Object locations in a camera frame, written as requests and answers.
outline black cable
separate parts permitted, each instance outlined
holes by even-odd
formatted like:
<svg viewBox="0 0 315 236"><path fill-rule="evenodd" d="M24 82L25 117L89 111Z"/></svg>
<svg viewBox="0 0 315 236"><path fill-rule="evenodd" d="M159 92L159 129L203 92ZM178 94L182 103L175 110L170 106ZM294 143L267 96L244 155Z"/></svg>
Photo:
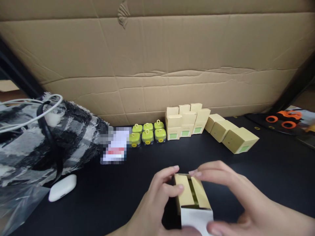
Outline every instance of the black cable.
<svg viewBox="0 0 315 236"><path fill-rule="evenodd" d="M43 108L44 105L50 104L50 101L46 101L44 103L42 103L37 111L36 111L36 115L39 116L41 114L43 114ZM57 180L61 177L62 175L62 171L63 171L63 160L62 160L62 152L61 152L61 148L58 147L55 139L52 136L52 133L47 125L47 122L45 120L45 116L41 117L40 119L38 119L38 125L42 130L43 135L45 136L45 138L48 140L50 147L51 147L51 151L52 151L52 156L55 158L55 162L56 162L56 167L57 167L57 173L56 173L56 177L53 180L52 185L57 182Z"/></svg>

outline green square container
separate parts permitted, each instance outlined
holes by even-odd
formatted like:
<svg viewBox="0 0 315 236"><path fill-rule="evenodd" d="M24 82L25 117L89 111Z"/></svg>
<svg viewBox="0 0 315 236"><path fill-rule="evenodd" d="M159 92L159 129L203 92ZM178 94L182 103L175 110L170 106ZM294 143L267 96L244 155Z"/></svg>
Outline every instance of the green square container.
<svg viewBox="0 0 315 236"><path fill-rule="evenodd" d="M156 129L154 131L155 141L157 143L164 143L166 141L166 131L165 129Z"/></svg>
<svg viewBox="0 0 315 236"><path fill-rule="evenodd" d="M140 133L130 134L130 143L132 148L138 148L141 146Z"/></svg>
<svg viewBox="0 0 315 236"><path fill-rule="evenodd" d="M153 125L151 123L145 123L143 125L143 131L145 131L146 129L153 131Z"/></svg>
<svg viewBox="0 0 315 236"><path fill-rule="evenodd" d="M164 124L163 124L163 122L161 122L160 120L157 120L157 121L154 123L154 129L159 129L159 128L164 128Z"/></svg>
<svg viewBox="0 0 315 236"><path fill-rule="evenodd" d="M142 125L135 124L135 125L132 127L132 132L133 132L133 133L142 134L142 131L143 131Z"/></svg>
<svg viewBox="0 0 315 236"><path fill-rule="evenodd" d="M154 143L153 131L146 129L142 133L142 142L144 145L151 145Z"/></svg>

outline green label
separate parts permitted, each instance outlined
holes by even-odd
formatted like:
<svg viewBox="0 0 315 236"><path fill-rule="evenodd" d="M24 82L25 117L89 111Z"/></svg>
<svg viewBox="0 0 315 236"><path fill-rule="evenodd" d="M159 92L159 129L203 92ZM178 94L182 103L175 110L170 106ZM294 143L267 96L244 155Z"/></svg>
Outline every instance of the green label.
<svg viewBox="0 0 315 236"><path fill-rule="evenodd" d="M182 132L181 132L181 135L182 135L182 136L188 136L188 135L189 135L189 131L182 131Z"/></svg>
<svg viewBox="0 0 315 236"><path fill-rule="evenodd" d="M170 139L177 139L177 134L170 134Z"/></svg>
<svg viewBox="0 0 315 236"><path fill-rule="evenodd" d="M250 147L250 146L244 146L244 147L242 147L242 148L240 149L239 153L247 151L247 150L249 149L249 147Z"/></svg>
<svg viewBox="0 0 315 236"><path fill-rule="evenodd" d="M200 128L195 128L194 133L200 133L201 132L201 127Z"/></svg>

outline black and white fabric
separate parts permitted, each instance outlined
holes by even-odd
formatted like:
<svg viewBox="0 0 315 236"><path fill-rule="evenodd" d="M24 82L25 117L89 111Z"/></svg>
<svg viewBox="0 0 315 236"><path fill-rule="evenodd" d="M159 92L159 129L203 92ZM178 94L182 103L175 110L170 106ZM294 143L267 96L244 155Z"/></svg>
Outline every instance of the black and white fabric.
<svg viewBox="0 0 315 236"><path fill-rule="evenodd" d="M46 93L39 100L45 100L49 95ZM44 111L58 99L45 105ZM37 108L38 105L32 104L9 107L0 112L0 126L25 123L36 117ZM57 145L63 150L63 175L101 156L100 131L110 126L106 121L74 102L65 100L45 115L45 119ZM49 165L53 158L49 157L50 149L38 122L0 134L0 187L17 184L41 186L53 180L56 166L54 163Z"/></svg>

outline black tabletop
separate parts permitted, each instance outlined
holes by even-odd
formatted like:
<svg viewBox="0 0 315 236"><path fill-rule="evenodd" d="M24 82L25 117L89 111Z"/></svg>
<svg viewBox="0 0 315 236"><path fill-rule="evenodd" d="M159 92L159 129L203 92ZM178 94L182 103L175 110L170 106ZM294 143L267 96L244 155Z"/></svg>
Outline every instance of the black tabletop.
<svg viewBox="0 0 315 236"><path fill-rule="evenodd" d="M207 131L190 138L130 149L120 165L100 165L95 158L76 171L77 186L57 202L48 196L12 235L102 236L125 224L159 170L179 165L181 173L222 160L245 175L270 199L315 217L315 151L292 136L261 128L245 117L227 118L260 137L246 153L234 155ZM215 220L235 222L243 212L228 188L203 183ZM165 207L166 228L179 228L174 199Z"/></svg>

